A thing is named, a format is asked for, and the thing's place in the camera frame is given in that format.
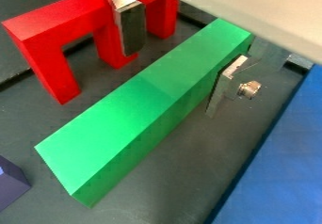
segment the metal clamp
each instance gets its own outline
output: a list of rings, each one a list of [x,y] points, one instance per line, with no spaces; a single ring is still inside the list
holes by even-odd
[[[145,4],[138,0],[113,0],[123,53],[137,53],[146,42]]]
[[[234,100],[245,95],[252,99],[261,88],[256,79],[278,72],[290,57],[288,50],[261,38],[256,38],[248,53],[250,57],[240,56],[220,76],[206,109],[209,117],[216,115],[225,97]]]

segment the blue mat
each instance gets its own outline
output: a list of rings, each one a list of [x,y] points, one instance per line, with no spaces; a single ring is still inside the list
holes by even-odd
[[[213,224],[322,223],[322,67],[314,66]]]

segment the dark gray table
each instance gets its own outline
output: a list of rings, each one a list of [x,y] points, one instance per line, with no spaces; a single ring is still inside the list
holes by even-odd
[[[33,190],[0,213],[2,224],[204,223],[302,74],[285,68],[264,77],[257,98],[224,101],[214,119],[205,115],[205,100],[93,210],[69,196],[34,150],[198,30],[179,21],[169,40],[149,36],[139,59],[118,71],[97,58],[94,44],[89,44],[69,57],[82,94],[65,106],[34,75],[2,89],[0,154],[25,169],[33,183]]]

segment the green rectangular block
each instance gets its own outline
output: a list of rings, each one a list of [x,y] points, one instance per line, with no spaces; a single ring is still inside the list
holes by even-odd
[[[217,20],[37,145],[86,206],[98,203],[170,134],[252,40],[244,29]]]

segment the dark blue block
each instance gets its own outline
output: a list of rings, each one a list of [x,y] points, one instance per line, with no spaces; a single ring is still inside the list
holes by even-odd
[[[30,189],[23,170],[0,155],[0,212]]]
[[[322,67],[312,72],[213,224],[322,223]]]

